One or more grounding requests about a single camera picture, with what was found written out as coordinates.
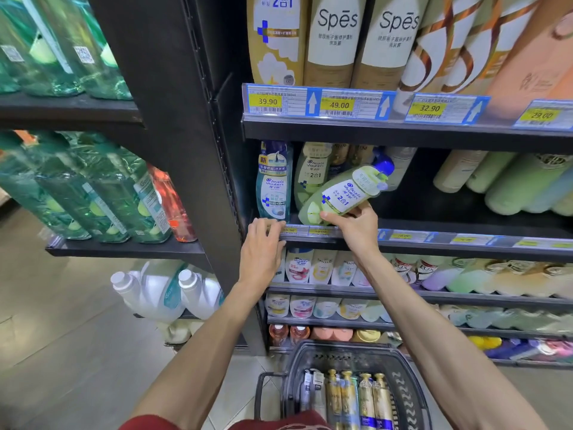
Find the teal bottle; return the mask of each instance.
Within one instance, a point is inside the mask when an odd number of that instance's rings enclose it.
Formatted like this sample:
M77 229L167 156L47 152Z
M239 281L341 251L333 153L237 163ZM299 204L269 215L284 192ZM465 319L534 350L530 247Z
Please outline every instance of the teal bottle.
M34 179L41 156L22 147L13 131L0 132L0 187L16 202L35 215L56 234L68 239L87 239L91 235L69 215Z
M147 164L96 133L84 133L72 151L82 157L88 181L140 243L161 243L171 227L161 208Z
M0 0L0 49L9 61L9 74L25 93L36 96L82 93L59 45L51 35L44 38L22 0Z
M86 164L71 153L65 137L50 131L32 133L37 136L37 148L47 157L36 173L38 184L98 241L128 240L124 224L88 183Z
M49 25L86 92L96 98L132 99L88 0L30 2Z
M4 57L0 56L0 93L13 93L20 90L20 86L16 83L6 70L6 61Z

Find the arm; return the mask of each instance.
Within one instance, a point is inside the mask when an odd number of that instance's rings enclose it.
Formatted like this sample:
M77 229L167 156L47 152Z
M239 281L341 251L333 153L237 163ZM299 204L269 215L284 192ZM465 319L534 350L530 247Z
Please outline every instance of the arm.
M533 407L482 351L410 288L378 248L368 202L349 217L320 213L340 227L444 415L458 429L547 430Z
M160 416L182 430L200 429L217 398L247 316L273 279L285 245L284 222L255 219L241 249L239 281L221 307L163 369L132 417Z

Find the red bottle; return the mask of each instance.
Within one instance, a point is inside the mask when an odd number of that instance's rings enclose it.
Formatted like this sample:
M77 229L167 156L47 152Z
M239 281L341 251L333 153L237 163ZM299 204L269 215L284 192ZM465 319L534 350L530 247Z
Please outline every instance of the red bottle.
M149 163L147 163L147 170L151 175L155 191L158 195L157 197L165 211L165 215L177 241L182 243L195 241L197 239L195 230L191 226L191 222L189 221L189 217L187 217L179 195L175 191L175 188L173 188L169 174Z

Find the blue cross logo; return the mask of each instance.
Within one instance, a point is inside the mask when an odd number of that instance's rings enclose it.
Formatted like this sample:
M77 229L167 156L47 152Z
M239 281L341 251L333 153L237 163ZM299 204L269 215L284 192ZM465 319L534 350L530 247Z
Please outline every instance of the blue cross logo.
M269 28L269 22L263 20L262 27L257 27L257 34L262 36L262 42L269 43L269 35L267 29Z

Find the tile floor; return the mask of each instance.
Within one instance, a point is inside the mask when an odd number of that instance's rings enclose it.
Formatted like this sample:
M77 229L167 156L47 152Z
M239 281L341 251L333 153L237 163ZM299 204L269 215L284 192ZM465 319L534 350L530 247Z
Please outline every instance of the tile floor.
M15 430L113 430L174 353L109 285L111 273L133 260L54 258L37 237L40 229L24 210L0 220L0 423ZM258 375L280 364L234 356L203 429L252 418ZM571 428L573 371L503 371L551 430ZM280 380L264 385L265 420L279 418L279 387ZM431 398L429 404L434 429L450 429Z

